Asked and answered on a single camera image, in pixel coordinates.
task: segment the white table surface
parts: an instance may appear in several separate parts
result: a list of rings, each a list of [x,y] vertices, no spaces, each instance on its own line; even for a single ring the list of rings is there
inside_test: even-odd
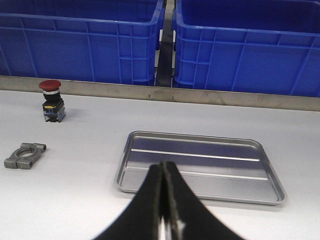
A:
[[[247,240],[318,240],[320,112],[63,95],[45,122],[41,93],[0,91],[0,240],[89,240],[133,197],[115,176],[133,131],[260,142],[287,195],[281,206],[203,201]],[[21,143],[47,151],[31,170],[4,160]]]

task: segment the red mushroom button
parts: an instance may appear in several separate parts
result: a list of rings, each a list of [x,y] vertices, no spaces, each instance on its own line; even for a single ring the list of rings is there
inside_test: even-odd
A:
[[[40,82],[39,84],[39,88],[43,89],[46,92],[56,91],[60,86],[61,82],[59,82],[58,80],[46,80]]]

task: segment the plastic crate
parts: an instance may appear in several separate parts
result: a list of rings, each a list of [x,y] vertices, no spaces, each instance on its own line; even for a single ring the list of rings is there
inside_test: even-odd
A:
[[[0,0],[0,75],[152,85],[163,0]]]
[[[320,97],[320,3],[177,0],[176,87]]]

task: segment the stainless steel tray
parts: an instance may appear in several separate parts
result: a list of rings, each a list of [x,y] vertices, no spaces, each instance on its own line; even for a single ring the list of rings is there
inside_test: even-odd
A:
[[[158,132],[132,132],[116,182],[135,193],[149,166],[172,161],[192,191],[206,200],[278,205],[286,193],[256,141]]]

